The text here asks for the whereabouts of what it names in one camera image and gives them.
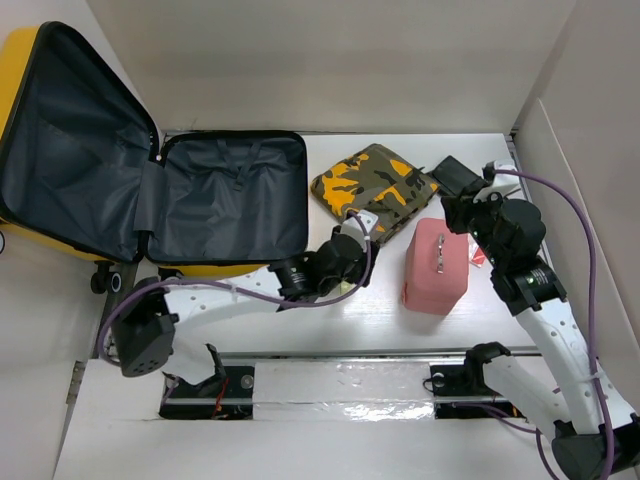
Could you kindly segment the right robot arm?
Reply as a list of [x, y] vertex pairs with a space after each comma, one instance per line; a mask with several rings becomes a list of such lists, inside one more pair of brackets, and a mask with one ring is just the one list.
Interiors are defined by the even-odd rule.
[[474, 393], [510, 401], [549, 441], [570, 479], [605, 479], [639, 464], [639, 415], [610, 383], [572, 313], [566, 290], [539, 254], [539, 209], [497, 191], [442, 199], [448, 229], [469, 234], [492, 265], [499, 299], [528, 333], [558, 387], [546, 388], [498, 342], [465, 354], [461, 379]]

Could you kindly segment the pink case with metal handle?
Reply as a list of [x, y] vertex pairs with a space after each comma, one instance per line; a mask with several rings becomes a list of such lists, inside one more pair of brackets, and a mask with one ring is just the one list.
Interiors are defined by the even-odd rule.
[[451, 233], [444, 220], [421, 219], [405, 255], [403, 305], [448, 315], [468, 289], [468, 249], [468, 236]]

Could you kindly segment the black pouch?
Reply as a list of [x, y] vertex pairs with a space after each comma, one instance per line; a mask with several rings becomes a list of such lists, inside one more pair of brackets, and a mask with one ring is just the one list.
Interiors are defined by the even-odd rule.
[[428, 175], [438, 186], [441, 196], [458, 197], [478, 192], [486, 186], [485, 180], [453, 156], [447, 156]]

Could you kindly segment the clear packet with red print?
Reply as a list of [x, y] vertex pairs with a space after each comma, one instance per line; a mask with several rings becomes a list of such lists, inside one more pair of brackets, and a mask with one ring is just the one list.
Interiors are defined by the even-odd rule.
[[470, 236], [469, 237], [469, 263], [475, 267], [481, 268], [486, 262], [486, 256], [478, 245], [476, 240]]

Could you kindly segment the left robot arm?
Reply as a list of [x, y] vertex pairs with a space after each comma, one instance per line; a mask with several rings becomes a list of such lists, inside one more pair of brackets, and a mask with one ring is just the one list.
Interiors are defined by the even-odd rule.
[[368, 236], [336, 234], [316, 252], [226, 280], [145, 279], [105, 322], [100, 357], [126, 378], [160, 371], [212, 396], [223, 382], [213, 324], [335, 305], [346, 298], [329, 295], [341, 282], [366, 286], [374, 252]]

